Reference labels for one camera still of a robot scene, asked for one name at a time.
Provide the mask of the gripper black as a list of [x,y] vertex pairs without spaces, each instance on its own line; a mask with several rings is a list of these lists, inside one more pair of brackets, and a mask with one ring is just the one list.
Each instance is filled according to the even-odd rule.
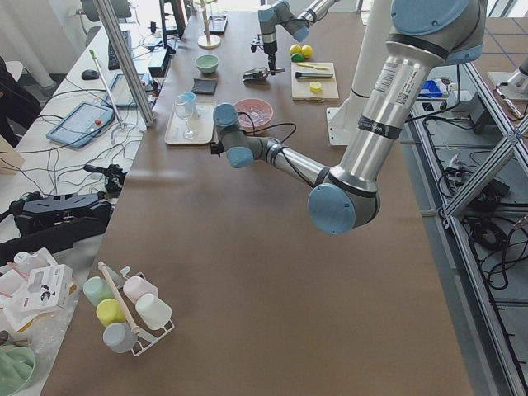
[[224,146],[221,142],[211,142],[210,143],[210,153],[212,155],[220,156],[224,152]]
[[261,48],[268,56],[267,60],[267,74],[274,76],[276,74],[276,52],[277,41],[275,34],[257,34],[251,41],[250,50],[252,53]]

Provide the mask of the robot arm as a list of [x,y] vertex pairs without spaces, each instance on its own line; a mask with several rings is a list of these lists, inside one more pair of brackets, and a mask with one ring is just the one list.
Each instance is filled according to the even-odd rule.
[[311,25],[323,19],[335,3],[335,0],[313,1],[298,16],[290,10],[287,1],[261,5],[257,12],[260,33],[252,39],[251,51],[255,53],[257,48],[263,50],[271,75],[282,72],[276,67],[276,26],[282,26],[296,41],[302,42],[309,35]]
[[312,222],[329,234],[370,222],[380,208],[377,176],[431,70],[463,64],[482,54],[485,1],[392,1],[387,7],[387,59],[351,134],[341,162],[333,167],[307,158],[278,139],[251,136],[233,105],[213,113],[219,138],[210,151],[224,153],[234,168],[263,160],[306,182]]

